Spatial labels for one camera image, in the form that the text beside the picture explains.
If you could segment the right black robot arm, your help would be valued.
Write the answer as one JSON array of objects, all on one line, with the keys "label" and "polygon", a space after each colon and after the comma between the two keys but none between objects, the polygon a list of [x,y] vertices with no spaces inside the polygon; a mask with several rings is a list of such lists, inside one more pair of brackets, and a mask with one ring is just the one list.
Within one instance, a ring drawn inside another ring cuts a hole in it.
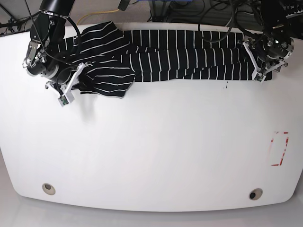
[{"label": "right black robot arm", "polygon": [[[71,103],[71,91],[79,84],[79,76],[90,61],[76,63],[82,48],[81,34],[70,18],[74,2],[72,0],[44,0],[37,19],[30,17],[33,24],[23,68],[32,76],[41,76],[48,81],[46,88],[52,88],[59,95],[62,105]],[[69,21],[77,36],[72,39],[72,47],[67,47],[65,23]]]}]

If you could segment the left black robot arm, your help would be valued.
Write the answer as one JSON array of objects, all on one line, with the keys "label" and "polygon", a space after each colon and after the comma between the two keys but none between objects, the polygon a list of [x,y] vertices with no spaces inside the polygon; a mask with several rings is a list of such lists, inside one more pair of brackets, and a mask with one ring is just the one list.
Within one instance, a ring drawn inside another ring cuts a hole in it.
[{"label": "left black robot arm", "polygon": [[252,79],[263,82],[267,74],[287,66],[286,60],[294,51],[294,41],[285,29],[286,13],[278,0],[251,3],[255,19],[262,26],[261,34],[245,31],[243,46],[254,66]]}]

